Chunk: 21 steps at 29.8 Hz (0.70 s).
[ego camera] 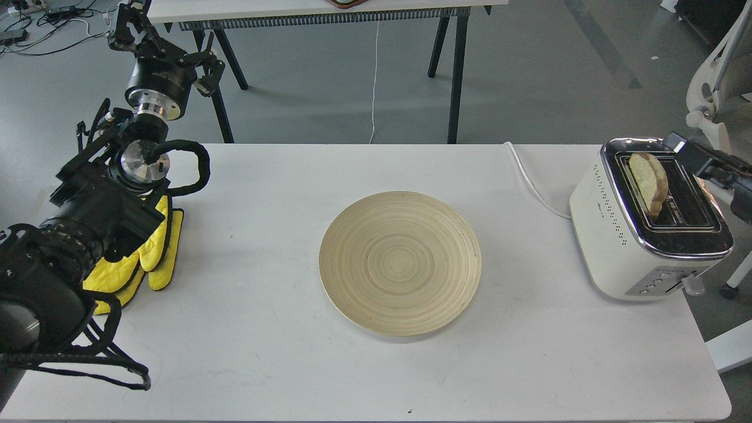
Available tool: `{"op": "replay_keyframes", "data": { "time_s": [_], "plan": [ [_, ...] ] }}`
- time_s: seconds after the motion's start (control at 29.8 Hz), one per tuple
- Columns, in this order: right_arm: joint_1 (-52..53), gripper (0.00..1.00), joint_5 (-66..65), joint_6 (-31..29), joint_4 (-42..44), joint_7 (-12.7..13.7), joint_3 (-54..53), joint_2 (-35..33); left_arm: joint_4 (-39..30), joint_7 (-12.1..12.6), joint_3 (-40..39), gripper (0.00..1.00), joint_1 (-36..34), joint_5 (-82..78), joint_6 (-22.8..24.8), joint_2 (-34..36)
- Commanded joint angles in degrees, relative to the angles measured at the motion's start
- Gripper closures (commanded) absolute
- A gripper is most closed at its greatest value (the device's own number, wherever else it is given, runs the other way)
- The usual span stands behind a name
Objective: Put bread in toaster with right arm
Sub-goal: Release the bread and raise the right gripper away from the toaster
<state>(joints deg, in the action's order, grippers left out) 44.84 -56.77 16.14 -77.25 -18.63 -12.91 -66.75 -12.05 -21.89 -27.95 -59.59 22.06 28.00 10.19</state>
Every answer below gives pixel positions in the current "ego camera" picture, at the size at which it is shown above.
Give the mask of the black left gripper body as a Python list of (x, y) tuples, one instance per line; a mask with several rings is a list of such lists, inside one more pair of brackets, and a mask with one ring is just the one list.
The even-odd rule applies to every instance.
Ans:
[(186, 112), (191, 86), (198, 80), (196, 70), (161, 60), (158, 57), (138, 56), (125, 91), (131, 108), (143, 104), (158, 105), (162, 117), (177, 120)]

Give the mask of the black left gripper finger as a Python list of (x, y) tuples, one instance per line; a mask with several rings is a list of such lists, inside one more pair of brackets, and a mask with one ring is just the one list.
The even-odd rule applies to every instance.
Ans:
[(162, 39), (148, 18), (151, 1), (121, 1), (116, 6), (115, 28), (109, 33), (114, 51), (131, 52), (136, 57), (161, 57)]
[(178, 57), (178, 67), (203, 97), (213, 96), (225, 69), (223, 60), (213, 50), (203, 50)]

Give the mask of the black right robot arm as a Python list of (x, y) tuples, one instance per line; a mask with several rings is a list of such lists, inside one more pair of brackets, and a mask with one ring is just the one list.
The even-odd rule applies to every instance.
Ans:
[(738, 156), (709, 148), (670, 132), (660, 142), (674, 152), (675, 160), (685, 171), (709, 180), (724, 190), (731, 190), (730, 209), (739, 219), (751, 224), (751, 168)]

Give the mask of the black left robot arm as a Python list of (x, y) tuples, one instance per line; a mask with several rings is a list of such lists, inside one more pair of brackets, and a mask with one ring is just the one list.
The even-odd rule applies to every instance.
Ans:
[(121, 367), (140, 382), (97, 380), (148, 390), (148, 369), (115, 345), (121, 305), (114, 294), (86, 289), (97, 263), (137, 251), (166, 219), (162, 196), (186, 196), (210, 177), (204, 146), (167, 139), (183, 117), (191, 88), (217, 93), (224, 63), (209, 46), (188, 53), (162, 38), (149, 21), (148, 1), (119, 3), (112, 50), (133, 53), (125, 99), (102, 102), (90, 128), (78, 129), (78, 153), (57, 174), (49, 201), (58, 211), (42, 224), (2, 231), (2, 402), (27, 371), (82, 377), (51, 364)]

